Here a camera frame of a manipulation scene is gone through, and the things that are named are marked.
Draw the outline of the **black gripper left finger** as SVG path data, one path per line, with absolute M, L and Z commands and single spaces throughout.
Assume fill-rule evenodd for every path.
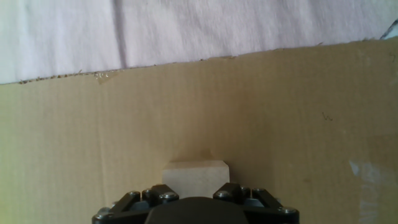
M 156 206 L 174 202 L 179 195 L 165 184 L 130 191 L 112 205 L 103 207 L 92 217 L 92 224 L 144 224 Z

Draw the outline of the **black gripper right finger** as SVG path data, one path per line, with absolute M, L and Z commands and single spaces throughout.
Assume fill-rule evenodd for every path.
M 264 188 L 225 183 L 213 194 L 213 199 L 236 205 L 248 223 L 299 224 L 299 211 L 283 206 Z

